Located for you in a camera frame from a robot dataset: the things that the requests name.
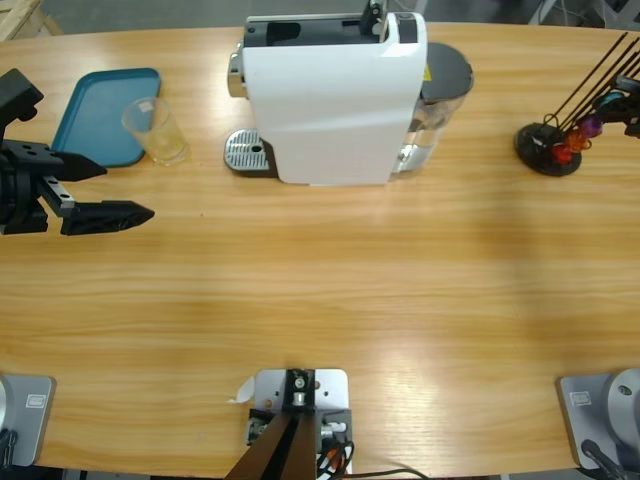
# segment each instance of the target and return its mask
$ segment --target metal rod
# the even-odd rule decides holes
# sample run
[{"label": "metal rod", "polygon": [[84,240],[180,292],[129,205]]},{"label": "metal rod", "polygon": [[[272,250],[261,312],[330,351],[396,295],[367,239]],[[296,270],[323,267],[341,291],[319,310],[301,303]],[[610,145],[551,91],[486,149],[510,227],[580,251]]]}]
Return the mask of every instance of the metal rod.
[{"label": "metal rod", "polygon": [[631,65],[629,65],[629,67],[624,72],[622,72],[623,76],[629,77],[629,75],[631,75],[631,71],[634,68],[636,68],[638,66],[638,64],[640,63],[640,50],[638,50],[635,53],[635,55],[636,55],[636,59],[634,60],[634,62]]},{"label": "metal rod", "polygon": [[[596,82],[596,84],[591,87],[591,90],[589,90],[589,92],[587,92],[587,94],[583,97],[583,99],[578,103],[578,105],[576,105],[574,107],[574,109],[571,111],[571,113],[569,113],[569,115],[567,115],[567,117],[560,123],[560,129],[563,129],[564,126],[567,125],[568,122],[570,122],[570,119],[573,118],[574,113],[576,111],[578,111],[578,109],[580,109],[584,103],[588,100],[589,96],[594,92],[594,90],[596,90],[603,82],[605,82],[604,87],[602,87],[602,90],[604,90],[604,88],[606,88],[606,82],[609,79],[609,75],[611,74],[611,72],[613,71],[614,68],[616,68],[620,62],[622,62],[624,60],[624,58],[627,56],[627,54],[631,51],[631,49],[633,47],[635,47],[636,43],[638,43],[638,40],[640,38],[636,38],[633,42],[631,42],[627,48],[624,49],[624,51],[620,54],[620,56],[613,62],[613,64],[611,64],[611,66],[607,69],[607,71],[602,75],[602,77],[600,77],[600,80],[598,80],[598,82]],[[635,54],[632,54],[631,57],[629,59],[627,59],[627,61],[622,65],[622,67],[618,70],[619,72],[624,70],[625,68],[627,68],[627,66],[633,61],[633,59],[635,58]]]},{"label": "metal rod", "polygon": [[555,3],[556,0],[542,0],[538,8],[536,8],[533,17],[529,20],[529,25],[540,25],[544,22],[544,19],[547,17]]},{"label": "metal rod", "polygon": [[567,123],[567,125],[564,125],[564,122],[560,125],[560,130],[565,131],[569,131],[571,130],[571,128],[573,128],[573,125],[576,123],[576,121],[580,118],[582,118],[583,115],[585,115],[585,113],[587,111],[590,111],[593,108],[593,101],[598,98],[600,95],[603,95],[605,93],[608,93],[611,91],[611,89],[613,88],[614,84],[615,84],[615,79],[618,75],[620,75],[622,72],[624,72],[630,63],[632,63],[633,61],[635,61],[636,57],[638,57],[638,55],[640,54],[640,51],[638,52],[634,52],[627,60],[626,62],[616,71],[616,73],[614,73],[609,80],[602,85],[602,87],[600,88],[600,90],[598,90],[596,93],[594,93],[588,100],[587,97],[585,97],[583,99],[587,100],[587,102],[582,106],[582,108],[571,118],[571,119],[567,119],[570,120],[569,123]]},{"label": "metal rod", "polygon": [[[607,50],[607,53],[604,54],[604,56],[600,59],[600,61],[596,64],[595,67],[593,67],[591,69],[591,71],[587,74],[586,77],[584,77],[584,80],[582,80],[582,82],[580,82],[580,85],[578,85],[573,92],[571,92],[571,95],[569,95],[569,97],[564,101],[564,103],[562,105],[560,105],[560,107],[555,111],[555,113],[549,117],[549,120],[551,120],[553,117],[557,117],[558,114],[562,111],[562,109],[567,105],[567,103],[569,103],[571,101],[571,99],[573,97],[575,97],[576,93],[578,93],[580,91],[580,89],[584,86],[585,83],[587,83],[589,81],[589,79],[593,76],[594,73],[596,73],[596,70],[598,70],[602,64],[605,62],[605,60],[607,58],[609,58],[609,56],[613,53],[613,51],[618,47],[618,45],[620,45],[620,43],[622,42],[622,40],[625,39],[625,37],[629,34],[629,32],[624,32],[622,35],[620,35],[620,37],[618,37],[618,40],[616,40],[616,42],[611,45],[611,48],[609,48],[609,50]],[[546,125],[547,123],[549,123],[549,121],[545,121],[543,123],[543,125]]]},{"label": "metal rod", "polygon": [[636,68],[633,73],[630,75],[630,78],[635,78],[635,76],[640,73],[640,65]]}]

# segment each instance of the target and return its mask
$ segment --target coffee machine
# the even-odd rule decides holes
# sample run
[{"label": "coffee machine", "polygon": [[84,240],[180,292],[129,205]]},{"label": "coffee machine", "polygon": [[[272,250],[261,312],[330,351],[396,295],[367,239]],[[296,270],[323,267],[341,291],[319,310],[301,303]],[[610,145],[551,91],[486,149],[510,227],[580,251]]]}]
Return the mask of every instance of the coffee machine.
[{"label": "coffee machine", "polygon": [[[426,139],[421,132],[450,117],[441,100],[452,92],[425,90],[436,83],[428,51],[442,47],[427,42],[420,14],[388,12],[378,0],[362,14],[249,17],[227,79],[231,96],[249,99],[256,128],[229,137],[225,163],[244,176],[307,185],[383,184],[419,168],[432,150],[412,148]],[[447,48],[457,57],[437,83],[459,79],[458,99],[473,75]],[[436,103],[434,123],[425,106]]]},{"label": "coffee machine", "polygon": [[0,471],[38,460],[55,385],[51,377],[0,374]]}]

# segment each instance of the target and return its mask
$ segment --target teal tray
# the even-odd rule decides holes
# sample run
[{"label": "teal tray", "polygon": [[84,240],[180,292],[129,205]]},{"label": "teal tray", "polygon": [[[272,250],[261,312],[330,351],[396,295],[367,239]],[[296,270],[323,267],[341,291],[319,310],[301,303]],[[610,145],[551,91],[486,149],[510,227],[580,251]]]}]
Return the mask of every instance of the teal tray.
[{"label": "teal tray", "polygon": [[79,153],[103,167],[133,165],[144,151],[122,126],[122,112],[159,90],[160,74],[153,68],[85,75],[73,90],[51,149]]}]

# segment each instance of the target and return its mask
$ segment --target purple capsule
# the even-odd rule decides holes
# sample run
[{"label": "purple capsule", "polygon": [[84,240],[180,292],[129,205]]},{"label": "purple capsule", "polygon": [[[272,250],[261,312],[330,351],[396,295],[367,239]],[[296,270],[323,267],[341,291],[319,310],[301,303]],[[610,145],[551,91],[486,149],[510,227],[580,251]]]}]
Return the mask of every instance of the purple capsule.
[{"label": "purple capsule", "polygon": [[595,115],[589,115],[579,125],[580,133],[585,138],[597,137],[602,133],[602,120]]}]

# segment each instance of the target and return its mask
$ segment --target label sticker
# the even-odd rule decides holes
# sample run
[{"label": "label sticker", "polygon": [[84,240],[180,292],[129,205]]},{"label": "label sticker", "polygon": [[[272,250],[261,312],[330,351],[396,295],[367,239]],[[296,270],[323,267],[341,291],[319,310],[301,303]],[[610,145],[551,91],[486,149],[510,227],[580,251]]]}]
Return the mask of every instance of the label sticker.
[{"label": "label sticker", "polygon": [[574,407],[591,405],[591,395],[589,395],[589,392],[571,392],[569,393],[569,398]]},{"label": "label sticker", "polygon": [[36,395],[30,393],[27,395],[27,404],[25,405],[27,408],[44,408],[47,403],[46,395]]}]

